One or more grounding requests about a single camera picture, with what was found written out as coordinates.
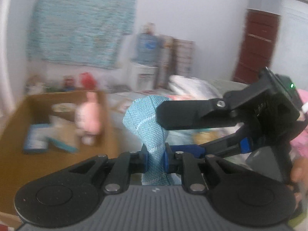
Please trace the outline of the person's right hand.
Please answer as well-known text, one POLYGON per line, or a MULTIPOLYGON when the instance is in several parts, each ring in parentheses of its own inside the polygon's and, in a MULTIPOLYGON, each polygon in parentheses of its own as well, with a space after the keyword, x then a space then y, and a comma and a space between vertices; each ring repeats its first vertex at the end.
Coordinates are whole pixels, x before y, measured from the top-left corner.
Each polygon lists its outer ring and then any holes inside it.
POLYGON ((306 157, 300 157, 294 160, 293 167, 291 169, 291 182, 293 184, 301 183, 304 188, 304 193, 295 193, 296 207, 298 207, 303 196, 307 196, 308 188, 308 176, 307 176, 308 161, 306 157))

